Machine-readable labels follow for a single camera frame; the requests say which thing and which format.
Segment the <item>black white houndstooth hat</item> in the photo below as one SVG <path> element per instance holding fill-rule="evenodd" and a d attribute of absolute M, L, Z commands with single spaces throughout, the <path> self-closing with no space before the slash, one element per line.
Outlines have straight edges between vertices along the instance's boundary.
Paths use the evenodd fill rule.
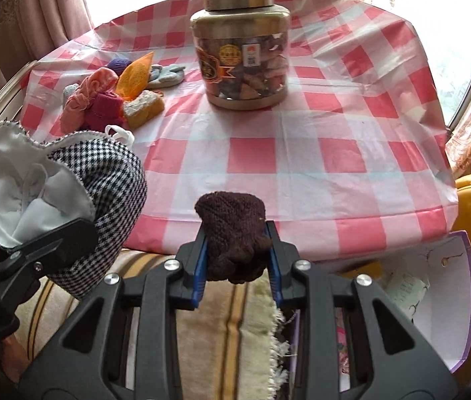
<path fill-rule="evenodd" d="M 79 131 L 49 143 L 0 123 L 0 247 L 12 249 L 74 219 L 95 224 L 96 248 L 49 278 L 83 299 L 104 277 L 147 199 L 142 161 L 123 143 Z"/>

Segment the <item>magenta knit sock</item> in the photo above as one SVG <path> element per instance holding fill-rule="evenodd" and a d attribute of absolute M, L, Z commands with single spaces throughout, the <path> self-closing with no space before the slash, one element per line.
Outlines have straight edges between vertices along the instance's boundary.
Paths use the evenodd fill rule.
<path fill-rule="evenodd" d="M 123 104 L 122 98 L 114 92 L 98 93 L 85 112 L 83 129 L 104 132 L 109 125 L 123 126 Z"/>

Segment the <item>dark brown knit sock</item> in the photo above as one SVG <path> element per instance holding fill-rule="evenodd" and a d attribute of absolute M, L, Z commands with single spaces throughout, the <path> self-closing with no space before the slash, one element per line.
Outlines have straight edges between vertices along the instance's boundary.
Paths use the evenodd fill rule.
<path fill-rule="evenodd" d="M 267 266 L 272 248 L 265 234 L 265 206 L 249 193 L 214 191 L 195 204 L 207 244 L 207 280 L 251 283 Z"/>

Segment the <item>salmon pink cloth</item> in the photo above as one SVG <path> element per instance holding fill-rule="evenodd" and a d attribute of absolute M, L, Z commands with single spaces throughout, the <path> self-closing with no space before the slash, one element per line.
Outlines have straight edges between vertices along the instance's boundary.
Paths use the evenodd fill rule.
<path fill-rule="evenodd" d="M 60 129 L 66 135 L 83 126 L 85 111 L 92 105 L 99 93 L 111 90 L 117 83 L 117 74 L 108 67 L 102 67 L 84 78 L 68 97 L 60 116 Z"/>

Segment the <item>orange mesh pouch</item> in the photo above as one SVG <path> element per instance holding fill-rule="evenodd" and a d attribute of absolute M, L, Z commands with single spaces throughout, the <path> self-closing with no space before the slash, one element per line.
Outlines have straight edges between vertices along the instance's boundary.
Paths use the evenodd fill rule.
<path fill-rule="evenodd" d="M 124 101 L 132 101 L 147 88 L 153 64 L 153 52 L 133 61 L 119 77 L 115 93 Z"/>

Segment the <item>purple knit hat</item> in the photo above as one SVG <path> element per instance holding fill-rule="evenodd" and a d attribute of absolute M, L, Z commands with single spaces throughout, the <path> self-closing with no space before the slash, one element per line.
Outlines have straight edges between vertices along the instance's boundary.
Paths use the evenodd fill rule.
<path fill-rule="evenodd" d="M 120 77 L 124 70 L 132 64 L 132 61 L 126 58 L 113 58 L 111 61 L 106 64 L 106 67 L 108 67 L 110 70 L 114 71 L 115 74 Z"/>

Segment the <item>grey pig plush sock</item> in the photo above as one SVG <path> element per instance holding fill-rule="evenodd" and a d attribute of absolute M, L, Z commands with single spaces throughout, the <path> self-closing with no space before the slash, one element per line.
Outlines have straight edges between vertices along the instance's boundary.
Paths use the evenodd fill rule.
<path fill-rule="evenodd" d="M 177 86 L 185 78 L 185 67 L 178 64 L 153 64 L 147 89 L 166 89 Z"/>

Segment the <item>white purple storage box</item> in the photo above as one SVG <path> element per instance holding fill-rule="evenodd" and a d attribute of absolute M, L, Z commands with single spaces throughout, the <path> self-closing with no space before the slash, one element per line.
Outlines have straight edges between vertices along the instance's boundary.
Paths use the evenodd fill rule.
<path fill-rule="evenodd" d="M 380 258 L 374 272 L 356 264 L 350 266 L 347 275 L 339 275 L 328 267 L 313 264 L 349 280 L 370 276 L 419 330 L 455 378 L 471 346 L 471 246 L 465 233 L 453 232 L 443 239 Z M 300 314 L 280 310 L 288 321 L 285 336 L 290 341 L 290 354 L 284 366 L 289 374 L 285 395 L 294 399 L 291 391 Z"/>

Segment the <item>red white checkered tablecloth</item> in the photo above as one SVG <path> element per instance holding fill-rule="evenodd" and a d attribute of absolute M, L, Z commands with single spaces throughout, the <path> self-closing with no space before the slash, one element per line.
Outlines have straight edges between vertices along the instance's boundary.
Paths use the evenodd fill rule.
<path fill-rule="evenodd" d="M 278 0 L 292 15 L 288 95 L 275 107 L 212 106 L 190 16 L 167 0 L 102 24 L 40 59 L 21 123 L 60 136 L 66 85 L 123 56 L 186 68 L 159 117 L 135 134 L 148 198 L 127 246 L 163 254 L 195 237 L 198 198 L 252 193 L 281 238 L 313 260 L 409 247 L 446 235 L 458 196 L 446 127 L 422 45 L 402 18 L 354 0 Z"/>

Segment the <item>pink patterned curtain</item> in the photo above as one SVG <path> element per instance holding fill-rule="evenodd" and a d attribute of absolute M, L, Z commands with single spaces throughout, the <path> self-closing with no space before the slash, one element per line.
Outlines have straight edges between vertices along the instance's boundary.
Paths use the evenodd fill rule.
<path fill-rule="evenodd" d="M 86 0 L 0 0 L 0 70 L 6 79 L 93 27 Z"/>

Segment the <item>gold lidded snack jar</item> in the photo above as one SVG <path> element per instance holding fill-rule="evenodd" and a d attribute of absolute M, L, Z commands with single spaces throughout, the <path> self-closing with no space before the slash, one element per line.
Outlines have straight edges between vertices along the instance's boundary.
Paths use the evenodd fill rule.
<path fill-rule="evenodd" d="M 290 11 L 275 0 L 202 0 L 190 17 L 208 101 L 229 110 L 272 107 L 288 93 Z"/>

